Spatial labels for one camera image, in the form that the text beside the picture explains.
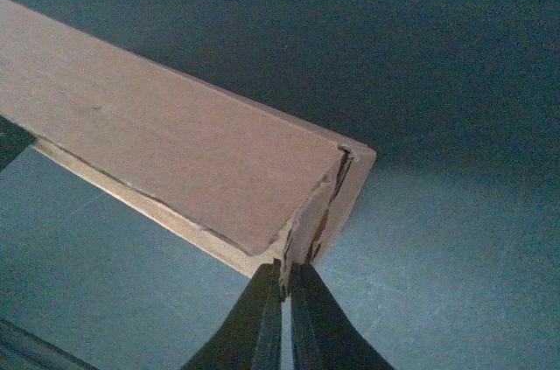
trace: brown cardboard box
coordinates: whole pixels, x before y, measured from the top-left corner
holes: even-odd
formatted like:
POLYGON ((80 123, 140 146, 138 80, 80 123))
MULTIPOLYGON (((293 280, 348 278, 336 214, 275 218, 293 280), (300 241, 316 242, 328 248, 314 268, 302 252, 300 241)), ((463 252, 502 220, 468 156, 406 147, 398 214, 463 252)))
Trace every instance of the brown cardboard box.
POLYGON ((316 261, 375 153, 0 0, 0 115, 37 150, 251 276, 316 261))

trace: cardboard box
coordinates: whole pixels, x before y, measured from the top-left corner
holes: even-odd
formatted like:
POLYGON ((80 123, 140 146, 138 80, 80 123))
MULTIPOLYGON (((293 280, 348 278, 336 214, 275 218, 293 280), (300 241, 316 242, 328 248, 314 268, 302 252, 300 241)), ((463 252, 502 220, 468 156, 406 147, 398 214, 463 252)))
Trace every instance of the cardboard box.
POLYGON ((0 115, 234 269, 315 262, 375 160, 354 140, 0 0, 0 115))

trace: table surface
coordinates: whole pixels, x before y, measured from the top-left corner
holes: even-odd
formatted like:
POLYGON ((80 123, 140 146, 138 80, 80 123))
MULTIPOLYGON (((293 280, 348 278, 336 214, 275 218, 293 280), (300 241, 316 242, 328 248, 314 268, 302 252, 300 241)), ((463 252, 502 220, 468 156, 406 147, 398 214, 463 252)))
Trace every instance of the table surface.
MULTIPOLYGON (((560 367, 560 0, 15 1, 377 149, 318 271, 397 368, 560 367)), ((0 316, 100 368, 177 368, 248 281, 33 149, 0 232, 0 316)))

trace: box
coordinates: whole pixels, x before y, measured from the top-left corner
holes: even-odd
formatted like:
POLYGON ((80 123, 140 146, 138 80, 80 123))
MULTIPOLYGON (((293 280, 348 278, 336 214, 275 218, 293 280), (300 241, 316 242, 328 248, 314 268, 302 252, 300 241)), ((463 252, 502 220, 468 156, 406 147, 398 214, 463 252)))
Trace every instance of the box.
POLYGON ((252 276, 315 262, 375 153, 0 0, 0 115, 36 150, 252 276))

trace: cardboard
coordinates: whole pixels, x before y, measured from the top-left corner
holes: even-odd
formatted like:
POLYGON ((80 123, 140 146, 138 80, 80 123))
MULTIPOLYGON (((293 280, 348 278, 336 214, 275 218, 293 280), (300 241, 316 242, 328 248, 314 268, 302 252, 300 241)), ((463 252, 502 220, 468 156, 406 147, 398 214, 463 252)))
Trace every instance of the cardboard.
POLYGON ((227 265, 316 261, 375 153, 0 0, 0 115, 227 265))

